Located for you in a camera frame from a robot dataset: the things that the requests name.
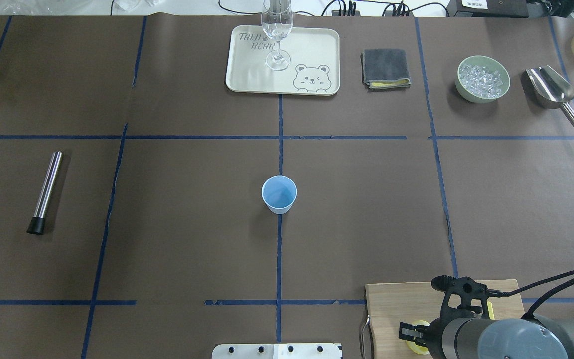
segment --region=glass base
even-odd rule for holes
[[[290,63],[291,56],[285,50],[280,50],[280,53],[278,50],[270,51],[265,57],[265,64],[273,71],[283,71],[289,67]]]

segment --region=cutting board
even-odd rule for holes
[[[513,291],[518,288],[517,280],[478,280],[490,289]],[[429,323],[440,316],[444,293],[431,288],[430,282],[367,284],[367,313],[371,317],[371,332],[375,359],[429,359],[429,355],[412,352],[405,341],[398,339],[401,321],[411,323],[426,320]],[[452,296],[449,303],[456,307],[458,296]],[[504,298],[490,298],[495,319],[519,318],[524,313],[522,297],[514,295]]]

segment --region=tray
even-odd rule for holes
[[[272,71],[265,56],[276,42],[261,26],[240,25],[232,30],[225,84],[232,91],[329,96],[340,88],[340,36],[332,29],[294,27],[281,41],[291,55],[289,68]],[[321,81],[312,84],[310,78]]]

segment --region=folded cloth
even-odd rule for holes
[[[411,85],[406,53],[400,48],[364,50],[362,82],[371,89],[408,88]]]

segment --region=paper cup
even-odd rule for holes
[[[275,214],[284,214],[289,211],[296,201],[298,188],[289,177],[269,177],[260,190],[260,195],[270,211]]]

